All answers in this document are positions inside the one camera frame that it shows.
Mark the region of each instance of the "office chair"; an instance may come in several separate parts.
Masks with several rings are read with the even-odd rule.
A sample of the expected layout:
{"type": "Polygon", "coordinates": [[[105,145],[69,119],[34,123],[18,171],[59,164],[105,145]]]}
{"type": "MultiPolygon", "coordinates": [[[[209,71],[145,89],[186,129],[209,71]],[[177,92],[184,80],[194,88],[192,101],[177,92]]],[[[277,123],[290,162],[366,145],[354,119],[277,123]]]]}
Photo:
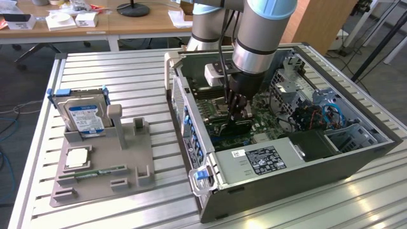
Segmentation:
{"type": "MultiPolygon", "coordinates": [[[[82,42],[82,45],[89,48],[90,43],[82,42]]],[[[21,50],[21,46],[18,44],[11,45],[15,51],[21,50]]],[[[21,61],[25,60],[31,54],[34,54],[41,48],[49,48],[54,53],[61,53],[61,51],[50,44],[50,43],[37,43],[13,62],[15,64],[15,68],[21,71],[26,70],[26,65],[21,64],[21,61]]]]}

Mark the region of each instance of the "floor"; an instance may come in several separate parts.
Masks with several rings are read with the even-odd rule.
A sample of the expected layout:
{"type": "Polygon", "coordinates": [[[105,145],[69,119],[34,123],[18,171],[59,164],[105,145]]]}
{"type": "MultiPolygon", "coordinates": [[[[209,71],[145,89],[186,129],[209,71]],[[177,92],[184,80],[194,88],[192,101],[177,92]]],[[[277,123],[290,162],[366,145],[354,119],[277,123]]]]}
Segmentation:
{"type": "MultiPolygon", "coordinates": [[[[358,16],[349,17],[344,30],[350,31],[352,26],[356,24],[358,16]]],[[[362,34],[364,30],[372,24],[372,20],[364,24],[362,29],[360,30],[358,36],[362,34]]],[[[361,48],[361,55],[354,55],[348,66],[349,69],[354,72],[364,62],[366,56],[374,49],[377,43],[382,39],[388,32],[388,28],[381,28],[376,37],[373,38],[370,44],[361,48]]],[[[401,41],[401,34],[396,34],[392,41],[381,51],[372,65],[386,55],[392,47],[401,41]]],[[[122,49],[129,49],[130,47],[135,49],[143,49],[146,47],[146,41],[139,40],[123,40],[122,43],[125,46],[122,49]]],[[[85,48],[81,42],[69,42],[57,43],[54,46],[62,52],[103,52],[107,51],[107,43],[103,41],[90,42],[91,47],[85,48]]],[[[14,113],[1,114],[1,111],[11,109],[13,105],[26,103],[29,101],[39,100],[43,97],[45,87],[47,83],[49,72],[53,64],[54,53],[43,49],[34,54],[33,57],[27,58],[23,61],[23,64],[27,67],[27,70],[21,72],[13,67],[13,59],[27,50],[31,44],[23,44],[21,51],[14,51],[10,45],[2,45],[0,49],[0,117],[1,118],[14,118],[14,113]]],[[[176,47],[177,41],[169,39],[169,47],[176,47]]],[[[153,39],[151,48],[165,48],[166,39],[153,39]]],[[[330,56],[336,57],[337,55],[333,52],[328,53],[330,56]]],[[[346,62],[352,55],[341,57],[342,61],[346,62]]],[[[342,68],[344,63],[338,58],[329,58],[329,61],[336,65],[338,69],[342,68]]],[[[370,74],[362,80],[365,87],[368,88],[372,97],[377,102],[388,109],[388,111],[400,119],[400,121],[407,124],[407,110],[404,108],[407,94],[404,89],[407,88],[407,71],[405,71],[405,62],[407,62],[407,48],[401,50],[397,57],[392,61],[390,65],[378,64],[373,69],[370,74]]],[[[352,76],[349,71],[345,69],[342,72],[352,76]]],[[[29,112],[38,109],[41,104],[31,104],[21,108],[21,112],[29,112]]],[[[30,140],[34,132],[35,122],[37,122],[38,113],[33,114],[21,114],[18,118],[18,129],[15,133],[2,142],[0,142],[0,152],[3,153],[10,161],[13,168],[13,176],[15,187],[11,195],[6,198],[5,201],[0,201],[0,229],[6,228],[7,220],[11,212],[11,203],[14,201],[14,195],[17,191],[17,186],[19,183],[19,178],[22,175],[23,165],[26,154],[29,151],[30,140]]],[[[0,130],[9,124],[9,121],[0,120],[0,130]]],[[[10,128],[1,137],[5,137],[13,128],[10,128]]],[[[11,190],[11,179],[7,172],[7,167],[3,165],[3,168],[0,170],[0,200],[11,190]]]]}

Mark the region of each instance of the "desk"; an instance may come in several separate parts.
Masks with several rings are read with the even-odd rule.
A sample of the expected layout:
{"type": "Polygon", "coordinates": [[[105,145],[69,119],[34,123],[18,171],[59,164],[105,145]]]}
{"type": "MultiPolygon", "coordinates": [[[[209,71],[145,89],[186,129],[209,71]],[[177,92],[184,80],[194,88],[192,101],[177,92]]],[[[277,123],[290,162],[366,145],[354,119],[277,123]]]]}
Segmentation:
{"type": "MultiPolygon", "coordinates": [[[[296,45],[400,138],[407,139],[407,127],[400,121],[310,47],[296,45]]],[[[49,206],[63,121],[45,95],[7,228],[321,229],[405,224],[407,141],[348,179],[214,222],[198,223],[163,93],[163,53],[174,50],[180,49],[74,53],[54,60],[46,88],[89,89],[106,85],[110,103],[122,106],[121,121],[126,123],[142,116],[149,122],[155,187],[125,197],[49,206]]],[[[312,83],[324,87],[324,82],[310,77],[312,69],[305,74],[312,83]]]]}
{"type": "MultiPolygon", "coordinates": [[[[119,2],[123,3],[126,0],[87,0],[86,2],[114,9],[119,2]]],[[[158,4],[146,5],[150,10],[149,15],[139,18],[123,17],[115,10],[111,10],[110,14],[98,14],[95,27],[47,31],[46,22],[37,21],[31,30],[9,30],[3,28],[0,30],[0,44],[106,40],[110,51],[118,51],[118,39],[190,35],[190,28],[177,29],[172,25],[166,12],[168,10],[176,10],[174,8],[158,4]]],[[[57,9],[57,6],[51,5],[34,6],[30,0],[19,0],[17,7],[23,13],[33,14],[35,17],[46,16],[46,10],[57,9]]]]}

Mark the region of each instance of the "aluminum extrusion table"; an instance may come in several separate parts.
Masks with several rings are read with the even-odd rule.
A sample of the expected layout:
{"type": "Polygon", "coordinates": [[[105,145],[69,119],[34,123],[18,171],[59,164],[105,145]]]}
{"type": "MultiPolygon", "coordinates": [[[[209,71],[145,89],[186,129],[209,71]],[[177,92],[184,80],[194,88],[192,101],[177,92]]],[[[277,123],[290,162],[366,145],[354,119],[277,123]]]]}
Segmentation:
{"type": "MultiPolygon", "coordinates": [[[[354,98],[396,134],[405,126],[316,51],[300,45],[354,98]]],[[[265,204],[212,223],[198,222],[163,96],[163,53],[170,50],[67,54],[54,60],[47,88],[85,89],[102,84],[122,121],[150,124],[155,188],[147,192],[51,208],[63,122],[43,98],[9,228],[405,228],[407,142],[348,179],[265,204]]],[[[306,77],[325,87],[318,77],[306,77]]]]}

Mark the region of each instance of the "paper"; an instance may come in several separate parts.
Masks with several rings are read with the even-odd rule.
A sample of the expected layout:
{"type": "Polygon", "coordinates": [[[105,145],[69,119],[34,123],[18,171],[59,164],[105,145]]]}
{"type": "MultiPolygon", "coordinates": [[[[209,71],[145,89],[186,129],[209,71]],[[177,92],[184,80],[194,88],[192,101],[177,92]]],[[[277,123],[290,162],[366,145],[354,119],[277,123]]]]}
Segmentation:
{"type": "Polygon", "coordinates": [[[15,4],[15,1],[0,0],[0,14],[23,14],[18,7],[15,7],[15,4]]]}
{"type": "Polygon", "coordinates": [[[168,11],[168,15],[172,21],[172,24],[177,28],[188,28],[192,27],[190,21],[184,21],[182,12],[181,11],[168,11]]]}

